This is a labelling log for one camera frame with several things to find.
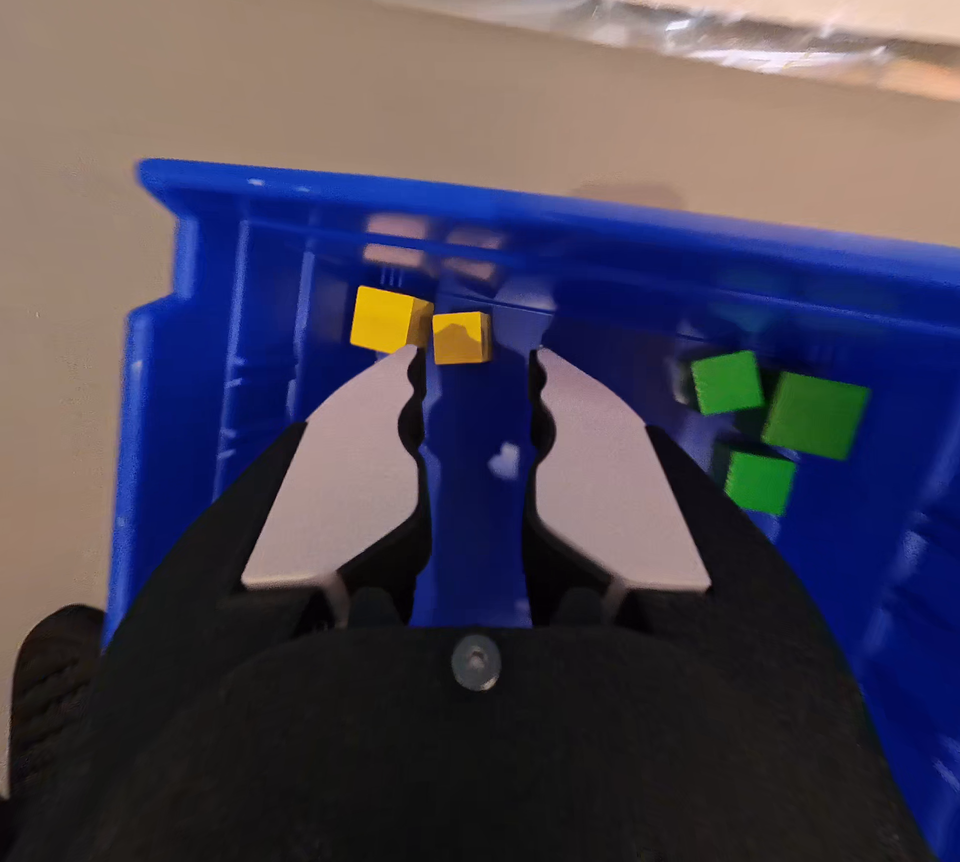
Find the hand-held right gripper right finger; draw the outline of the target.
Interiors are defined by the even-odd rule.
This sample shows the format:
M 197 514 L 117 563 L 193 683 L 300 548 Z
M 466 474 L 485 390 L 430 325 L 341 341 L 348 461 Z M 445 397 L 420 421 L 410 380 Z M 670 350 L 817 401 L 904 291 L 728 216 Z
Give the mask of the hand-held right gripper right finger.
M 633 592 L 708 592 L 711 577 L 642 416 L 546 347 L 530 353 L 529 393 L 532 624 L 548 624 L 573 591 L 586 591 L 606 619 Z

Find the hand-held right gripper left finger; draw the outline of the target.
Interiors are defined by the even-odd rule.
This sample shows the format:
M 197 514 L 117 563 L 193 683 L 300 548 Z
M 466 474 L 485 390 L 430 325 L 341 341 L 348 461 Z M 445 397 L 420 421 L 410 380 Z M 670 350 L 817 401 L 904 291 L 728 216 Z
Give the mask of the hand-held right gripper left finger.
M 317 590 L 346 625 L 355 592 L 414 585 L 430 554 L 426 354 L 406 345 L 308 416 L 241 576 L 245 590 Z

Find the green wooden cube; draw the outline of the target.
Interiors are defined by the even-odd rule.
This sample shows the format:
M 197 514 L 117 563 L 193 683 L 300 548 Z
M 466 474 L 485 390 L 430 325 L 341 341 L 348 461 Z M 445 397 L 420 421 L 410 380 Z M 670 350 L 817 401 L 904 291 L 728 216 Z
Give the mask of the green wooden cube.
M 701 357 L 689 364 L 697 409 L 704 416 L 761 409 L 762 374 L 751 351 Z
M 743 510 L 779 518 L 786 512 L 797 469 L 797 463 L 787 458 L 734 449 L 724 491 Z
M 871 394 L 864 386 L 780 373 L 760 438 L 770 447 L 845 461 Z

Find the yellow wooden cube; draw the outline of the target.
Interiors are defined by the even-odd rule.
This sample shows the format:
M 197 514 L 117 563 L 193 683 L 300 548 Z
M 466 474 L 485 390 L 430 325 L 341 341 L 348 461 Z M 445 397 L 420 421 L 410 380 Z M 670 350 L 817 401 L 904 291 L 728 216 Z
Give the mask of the yellow wooden cube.
M 433 354 L 438 366 L 486 364 L 493 358 L 492 319 L 484 311 L 435 314 Z
M 349 342 L 357 348 L 393 353 L 413 345 L 424 349 L 434 305 L 417 297 L 361 285 L 357 288 Z

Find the blue plastic bin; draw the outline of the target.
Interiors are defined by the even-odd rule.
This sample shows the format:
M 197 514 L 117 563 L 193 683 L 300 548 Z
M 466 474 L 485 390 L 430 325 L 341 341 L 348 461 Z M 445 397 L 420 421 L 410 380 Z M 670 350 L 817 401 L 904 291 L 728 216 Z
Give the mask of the blue plastic bin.
M 958 860 L 958 251 L 655 208 L 212 162 L 141 160 L 176 220 L 172 290 L 127 319 L 109 642 L 186 528 L 375 355 L 361 285 L 492 317 L 494 362 L 428 371 L 434 549 L 414 622 L 520 625 L 525 361 L 545 344 L 705 469 L 762 422 L 684 375 L 749 351 L 869 390 L 845 460 L 752 514 L 816 600 L 932 851 Z

